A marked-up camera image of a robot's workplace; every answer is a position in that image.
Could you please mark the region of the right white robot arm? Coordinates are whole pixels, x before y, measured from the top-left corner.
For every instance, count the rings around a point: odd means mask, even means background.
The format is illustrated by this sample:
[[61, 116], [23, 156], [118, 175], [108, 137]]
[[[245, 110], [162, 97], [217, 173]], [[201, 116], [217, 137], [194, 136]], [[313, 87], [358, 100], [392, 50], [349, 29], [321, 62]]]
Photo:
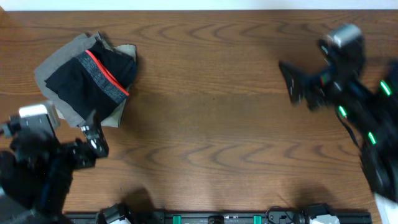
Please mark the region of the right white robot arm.
[[329, 65], [312, 76], [285, 62], [279, 68], [293, 104], [332, 106], [354, 143], [353, 130], [361, 135], [359, 158], [382, 222], [397, 223], [397, 62], [375, 93], [360, 82], [357, 68]]

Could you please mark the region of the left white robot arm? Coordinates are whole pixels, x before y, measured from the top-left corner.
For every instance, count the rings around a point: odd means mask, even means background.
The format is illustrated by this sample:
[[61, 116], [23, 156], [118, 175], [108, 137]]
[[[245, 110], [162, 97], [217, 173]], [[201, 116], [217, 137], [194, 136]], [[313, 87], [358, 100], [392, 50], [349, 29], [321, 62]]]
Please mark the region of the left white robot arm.
[[1, 223], [69, 223], [62, 210], [73, 172], [109, 154], [96, 111], [81, 131], [84, 141], [60, 143], [46, 113], [15, 115], [1, 125], [12, 140], [1, 151]]

